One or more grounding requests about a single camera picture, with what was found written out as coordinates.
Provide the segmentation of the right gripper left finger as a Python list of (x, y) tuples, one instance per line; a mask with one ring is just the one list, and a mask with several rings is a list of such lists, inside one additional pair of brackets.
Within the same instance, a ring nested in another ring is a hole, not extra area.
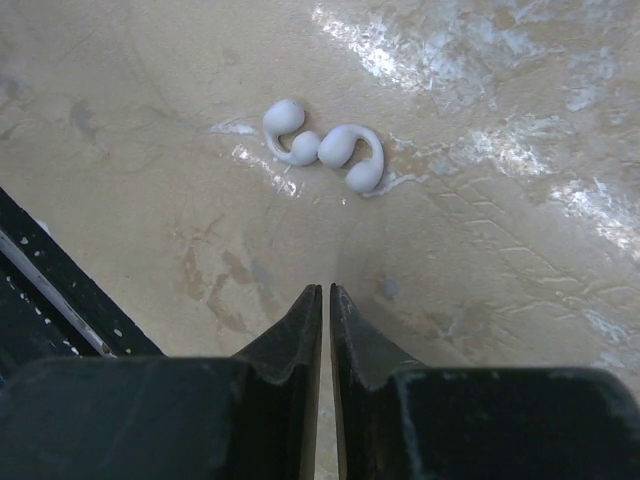
[(1, 394), (5, 479), (310, 479), (322, 289), (230, 357), (57, 358)]

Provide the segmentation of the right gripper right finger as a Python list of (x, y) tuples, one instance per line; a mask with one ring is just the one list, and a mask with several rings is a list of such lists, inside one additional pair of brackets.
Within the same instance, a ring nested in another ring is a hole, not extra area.
[(635, 479), (639, 407), (607, 371), (432, 367), (330, 290), (343, 479)]

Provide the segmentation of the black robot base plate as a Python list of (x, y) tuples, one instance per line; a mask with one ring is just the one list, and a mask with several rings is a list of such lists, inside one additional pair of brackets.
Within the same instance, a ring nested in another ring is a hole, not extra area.
[(52, 356), (160, 356), (161, 349), (1, 192), (1, 370)]

